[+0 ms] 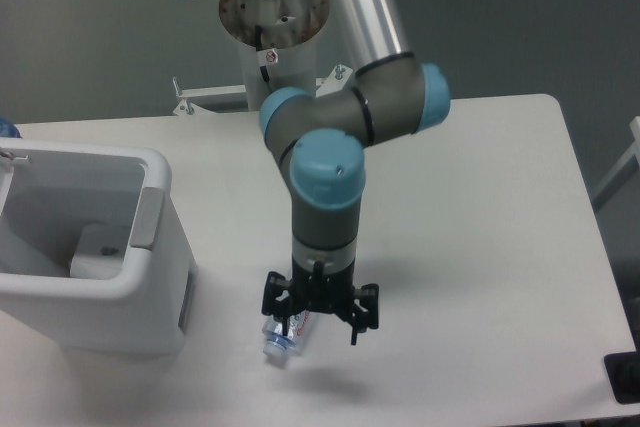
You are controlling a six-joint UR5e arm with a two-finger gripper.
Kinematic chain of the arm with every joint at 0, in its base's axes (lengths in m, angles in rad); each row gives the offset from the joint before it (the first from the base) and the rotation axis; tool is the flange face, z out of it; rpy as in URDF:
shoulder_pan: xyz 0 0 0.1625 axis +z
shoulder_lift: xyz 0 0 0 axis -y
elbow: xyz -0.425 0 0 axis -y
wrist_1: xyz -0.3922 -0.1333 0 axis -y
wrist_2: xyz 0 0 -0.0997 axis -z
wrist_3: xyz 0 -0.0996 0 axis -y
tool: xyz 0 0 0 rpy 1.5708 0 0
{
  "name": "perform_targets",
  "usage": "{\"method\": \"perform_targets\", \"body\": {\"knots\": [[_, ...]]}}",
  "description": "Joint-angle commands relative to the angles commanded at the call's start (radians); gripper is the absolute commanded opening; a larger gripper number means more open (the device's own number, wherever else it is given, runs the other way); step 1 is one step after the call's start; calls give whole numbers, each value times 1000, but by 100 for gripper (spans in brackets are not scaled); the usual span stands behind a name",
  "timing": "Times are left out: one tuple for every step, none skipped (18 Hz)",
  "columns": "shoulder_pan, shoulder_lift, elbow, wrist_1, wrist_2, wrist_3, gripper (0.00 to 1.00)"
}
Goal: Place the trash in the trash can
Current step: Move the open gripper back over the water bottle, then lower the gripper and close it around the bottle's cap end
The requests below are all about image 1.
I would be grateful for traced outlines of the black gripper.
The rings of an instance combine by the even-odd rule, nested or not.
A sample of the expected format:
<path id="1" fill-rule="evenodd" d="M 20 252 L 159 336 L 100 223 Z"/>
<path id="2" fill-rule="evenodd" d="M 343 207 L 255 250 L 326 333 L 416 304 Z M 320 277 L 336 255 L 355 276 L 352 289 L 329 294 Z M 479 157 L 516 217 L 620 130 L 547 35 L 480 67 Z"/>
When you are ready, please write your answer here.
<path id="1" fill-rule="evenodd" d="M 292 277 L 270 271 L 267 275 L 261 312 L 281 324 L 282 336 L 289 333 L 290 319 L 302 311 L 335 314 L 351 326 L 350 343 L 358 336 L 379 328 L 379 285 L 353 285 L 355 262 L 337 273 L 316 275 L 297 262 Z"/>

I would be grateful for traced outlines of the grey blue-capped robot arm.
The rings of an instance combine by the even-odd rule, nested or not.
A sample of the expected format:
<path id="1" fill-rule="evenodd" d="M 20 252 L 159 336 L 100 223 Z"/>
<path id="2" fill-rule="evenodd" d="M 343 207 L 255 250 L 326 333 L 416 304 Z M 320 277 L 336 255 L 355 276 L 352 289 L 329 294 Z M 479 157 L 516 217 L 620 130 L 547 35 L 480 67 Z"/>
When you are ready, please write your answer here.
<path id="1" fill-rule="evenodd" d="M 353 84 L 317 96 L 311 58 L 284 53 L 340 17 Z M 267 276 L 262 312 L 280 323 L 303 311 L 331 314 L 354 334 L 379 325 L 379 288 L 353 283 L 364 151 L 442 123 L 445 77 L 410 51 L 394 0 L 220 0 L 226 31 L 251 51 L 248 103 L 289 191 L 292 271 Z"/>

